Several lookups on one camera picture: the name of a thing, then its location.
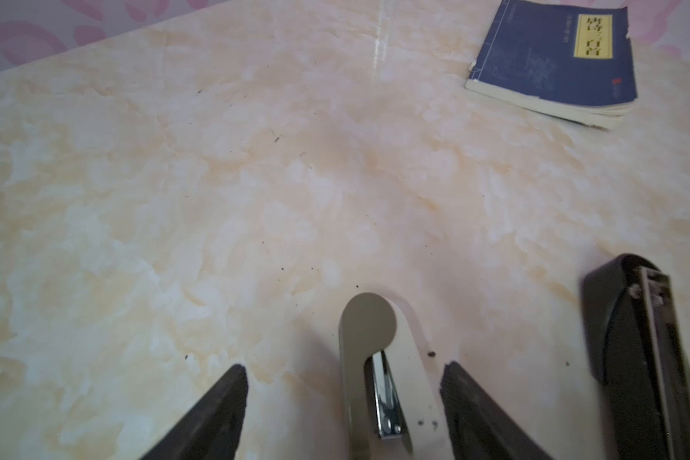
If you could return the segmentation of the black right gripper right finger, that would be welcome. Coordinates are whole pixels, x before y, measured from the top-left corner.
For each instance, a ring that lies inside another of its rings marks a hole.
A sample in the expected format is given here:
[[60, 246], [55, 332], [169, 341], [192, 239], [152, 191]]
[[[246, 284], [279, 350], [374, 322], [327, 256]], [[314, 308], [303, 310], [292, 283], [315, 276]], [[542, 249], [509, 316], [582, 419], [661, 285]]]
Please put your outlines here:
[[440, 396], [456, 460], [549, 457], [456, 361], [445, 366]]

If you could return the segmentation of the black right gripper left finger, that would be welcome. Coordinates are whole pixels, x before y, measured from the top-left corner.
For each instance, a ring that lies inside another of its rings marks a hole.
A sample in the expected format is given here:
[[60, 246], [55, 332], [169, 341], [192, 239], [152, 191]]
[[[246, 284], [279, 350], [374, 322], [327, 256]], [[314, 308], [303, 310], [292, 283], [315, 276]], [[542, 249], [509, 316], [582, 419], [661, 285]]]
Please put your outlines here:
[[143, 457], [233, 460], [245, 421], [248, 380], [235, 364]]

